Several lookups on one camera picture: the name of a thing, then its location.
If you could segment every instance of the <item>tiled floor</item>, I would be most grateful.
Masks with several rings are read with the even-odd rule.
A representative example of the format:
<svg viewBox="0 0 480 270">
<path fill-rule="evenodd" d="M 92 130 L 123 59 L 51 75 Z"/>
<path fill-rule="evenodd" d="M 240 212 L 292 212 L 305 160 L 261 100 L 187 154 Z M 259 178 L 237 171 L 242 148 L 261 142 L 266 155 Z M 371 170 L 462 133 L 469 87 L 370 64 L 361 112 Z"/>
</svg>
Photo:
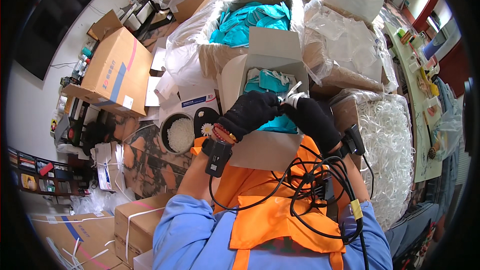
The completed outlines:
<svg viewBox="0 0 480 270">
<path fill-rule="evenodd" d="M 373 21 L 374 25 L 380 28 L 385 22 L 390 22 L 396 27 L 405 25 L 411 28 L 405 16 L 390 2 L 383 5 Z M 173 22 L 149 31 L 140 38 L 141 42 L 151 51 L 158 38 L 170 35 L 177 27 L 178 23 Z M 190 153 L 179 156 L 167 153 L 160 143 L 159 128 L 151 125 L 152 121 L 138 122 L 134 118 L 111 114 L 108 123 L 115 127 L 114 137 L 118 141 L 125 141 L 125 181 L 128 187 L 140 197 L 175 192 L 178 189 L 192 161 Z"/>
</svg>

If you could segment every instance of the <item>table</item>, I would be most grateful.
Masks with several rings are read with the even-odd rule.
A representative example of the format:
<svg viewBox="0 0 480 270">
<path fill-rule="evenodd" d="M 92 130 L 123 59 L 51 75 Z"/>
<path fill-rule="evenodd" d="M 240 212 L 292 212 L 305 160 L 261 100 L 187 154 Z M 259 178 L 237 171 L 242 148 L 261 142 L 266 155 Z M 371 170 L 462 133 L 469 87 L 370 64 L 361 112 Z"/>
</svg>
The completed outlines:
<svg viewBox="0 0 480 270">
<path fill-rule="evenodd" d="M 383 30 L 390 35 L 392 39 L 393 48 L 400 60 L 408 88 L 408 98 L 412 115 L 413 148 L 415 148 L 415 154 L 413 156 L 414 183 L 439 177 L 442 174 L 442 162 L 427 159 L 427 153 L 430 148 L 430 136 L 428 135 L 427 124 L 423 119 L 423 111 L 426 110 L 424 107 L 426 96 L 417 84 L 417 77 L 420 75 L 420 72 L 412 73 L 409 69 L 409 59 L 413 54 L 413 50 L 409 45 L 403 45 L 400 42 L 400 38 L 395 33 L 397 28 L 393 27 L 390 23 L 385 22 Z M 434 117 L 431 117 L 427 112 L 425 113 L 429 127 L 433 129 L 434 124 L 440 119 L 441 112 L 436 112 Z"/>
</svg>

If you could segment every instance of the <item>white pellets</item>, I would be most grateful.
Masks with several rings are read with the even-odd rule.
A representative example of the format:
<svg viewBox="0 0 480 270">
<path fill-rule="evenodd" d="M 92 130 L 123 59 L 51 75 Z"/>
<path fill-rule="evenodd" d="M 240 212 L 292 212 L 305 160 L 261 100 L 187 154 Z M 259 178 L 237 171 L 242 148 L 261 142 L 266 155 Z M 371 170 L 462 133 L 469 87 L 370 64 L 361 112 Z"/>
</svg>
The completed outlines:
<svg viewBox="0 0 480 270">
<path fill-rule="evenodd" d="M 166 130 L 168 144 L 177 153 L 188 151 L 195 139 L 194 122 L 187 118 L 180 118 Z"/>
</svg>

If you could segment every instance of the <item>light blue sleeve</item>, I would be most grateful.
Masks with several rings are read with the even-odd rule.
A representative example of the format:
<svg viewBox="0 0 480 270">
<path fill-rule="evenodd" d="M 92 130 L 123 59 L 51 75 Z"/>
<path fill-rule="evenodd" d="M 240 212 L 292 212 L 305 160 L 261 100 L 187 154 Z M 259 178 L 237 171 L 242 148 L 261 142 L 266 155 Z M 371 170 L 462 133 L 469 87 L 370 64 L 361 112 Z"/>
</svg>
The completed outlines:
<svg viewBox="0 0 480 270">
<path fill-rule="evenodd" d="M 216 220 L 205 200 L 175 195 L 153 233 L 152 269 L 189 269 L 212 235 Z"/>
<path fill-rule="evenodd" d="M 390 247 L 380 224 L 375 219 L 374 208 L 369 201 L 362 202 L 360 207 L 363 212 L 363 237 L 367 249 L 369 269 L 391 270 L 393 269 Z M 357 229 L 357 222 L 351 214 L 350 204 L 345 207 L 339 217 L 338 224 L 345 223 L 345 234 L 350 235 Z M 363 252 L 360 236 L 346 247 L 344 255 L 345 269 L 355 269 L 359 264 L 363 265 Z"/>
</svg>

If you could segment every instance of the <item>person's left hand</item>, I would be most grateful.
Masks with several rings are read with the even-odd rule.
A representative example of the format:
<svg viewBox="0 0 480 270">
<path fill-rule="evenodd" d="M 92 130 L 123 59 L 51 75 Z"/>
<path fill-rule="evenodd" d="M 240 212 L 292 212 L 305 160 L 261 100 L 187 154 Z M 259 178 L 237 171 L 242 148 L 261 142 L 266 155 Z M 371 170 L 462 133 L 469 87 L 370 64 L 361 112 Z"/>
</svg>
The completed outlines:
<svg viewBox="0 0 480 270">
<path fill-rule="evenodd" d="M 250 91 L 238 97 L 232 108 L 218 119 L 218 123 L 238 141 L 268 121 L 280 116 L 279 99 L 273 92 Z"/>
</svg>

